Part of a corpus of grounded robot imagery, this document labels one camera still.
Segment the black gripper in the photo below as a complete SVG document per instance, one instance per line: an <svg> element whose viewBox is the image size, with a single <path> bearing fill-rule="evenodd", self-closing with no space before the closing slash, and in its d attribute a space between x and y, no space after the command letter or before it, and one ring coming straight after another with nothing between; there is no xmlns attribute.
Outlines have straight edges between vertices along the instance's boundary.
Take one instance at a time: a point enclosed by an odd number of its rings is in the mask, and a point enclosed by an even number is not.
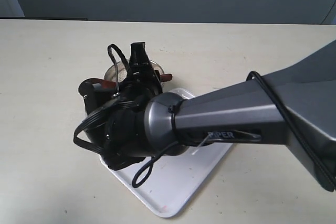
<svg viewBox="0 0 336 224"><path fill-rule="evenodd" d="M118 63L115 66L115 101L132 103L144 96L151 99L163 93L162 68L150 63L145 51L145 42L133 42L131 45L130 64Z"/></svg>

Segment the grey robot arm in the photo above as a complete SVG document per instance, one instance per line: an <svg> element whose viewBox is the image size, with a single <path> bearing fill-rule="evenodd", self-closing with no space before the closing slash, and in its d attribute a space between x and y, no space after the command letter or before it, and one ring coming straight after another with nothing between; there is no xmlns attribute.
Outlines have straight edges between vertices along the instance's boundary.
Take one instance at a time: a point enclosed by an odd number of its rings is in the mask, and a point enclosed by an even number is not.
<svg viewBox="0 0 336 224"><path fill-rule="evenodd" d="M267 75L184 100L164 93L140 112L108 119L106 148L126 156L178 155L212 143L285 145L335 191L335 42Z"/></svg>

